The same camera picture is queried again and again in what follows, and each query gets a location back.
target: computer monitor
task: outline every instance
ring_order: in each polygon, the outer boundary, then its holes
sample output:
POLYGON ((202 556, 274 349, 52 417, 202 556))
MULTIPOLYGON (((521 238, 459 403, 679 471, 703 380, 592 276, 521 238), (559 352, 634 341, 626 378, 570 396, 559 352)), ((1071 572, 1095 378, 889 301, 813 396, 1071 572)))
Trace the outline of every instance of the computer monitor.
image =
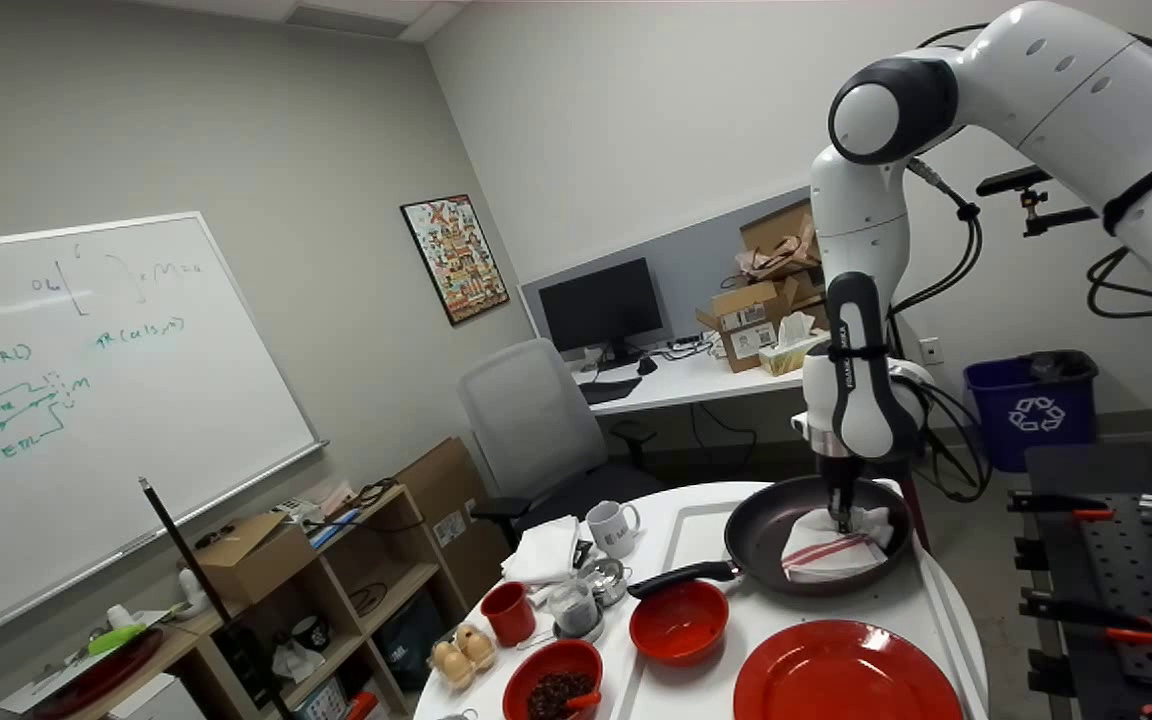
POLYGON ((633 363, 626 335, 660 329, 647 261, 547 285, 538 307, 559 352, 602 344, 602 363, 633 363))

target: keyboard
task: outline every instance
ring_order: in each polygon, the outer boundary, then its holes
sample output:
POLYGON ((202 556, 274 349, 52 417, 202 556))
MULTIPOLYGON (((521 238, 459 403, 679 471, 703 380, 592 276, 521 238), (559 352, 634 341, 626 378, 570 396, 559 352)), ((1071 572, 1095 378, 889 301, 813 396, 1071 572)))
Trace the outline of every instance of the keyboard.
POLYGON ((618 385, 576 385, 583 403, 613 403, 618 396, 626 396, 633 390, 639 390, 639 380, 618 380, 618 385))

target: framed picture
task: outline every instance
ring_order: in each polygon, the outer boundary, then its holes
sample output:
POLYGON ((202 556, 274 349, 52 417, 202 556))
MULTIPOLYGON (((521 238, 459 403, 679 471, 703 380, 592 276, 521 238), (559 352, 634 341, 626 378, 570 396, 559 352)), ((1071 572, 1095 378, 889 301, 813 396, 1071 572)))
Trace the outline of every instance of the framed picture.
POLYGON ((404 222, 419 249, 424 272, 438 292, 448 324, 462 324, 488 307, 508 306, 504 276, 492 261, 479 222, 471 218, 468 197, 404 206, 404 222))

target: red bowl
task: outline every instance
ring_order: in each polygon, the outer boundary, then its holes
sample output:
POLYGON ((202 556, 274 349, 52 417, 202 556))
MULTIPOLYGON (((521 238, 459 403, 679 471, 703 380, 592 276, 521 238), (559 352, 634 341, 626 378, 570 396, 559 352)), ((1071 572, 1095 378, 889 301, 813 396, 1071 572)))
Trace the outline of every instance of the red bowl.
POLYGON ((504 686, 504 720, 592 720, 601 713, 602 658, 583 640, 531 653, 504 686))
POLYGON ((726 628, 726 598, 711 585, 670 585, 639 602, 626 615, 626 637, 657 666, 703 662, 726 628))

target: red plate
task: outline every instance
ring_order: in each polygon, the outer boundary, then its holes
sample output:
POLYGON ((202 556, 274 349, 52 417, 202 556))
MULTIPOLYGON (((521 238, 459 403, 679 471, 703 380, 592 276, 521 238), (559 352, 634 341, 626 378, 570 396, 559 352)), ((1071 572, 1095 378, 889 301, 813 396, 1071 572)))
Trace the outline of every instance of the red plate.
POLYGON ((943 674, 876 623, 816 621, 768 637, 736 676, 736 720, 963 720, 943 674))

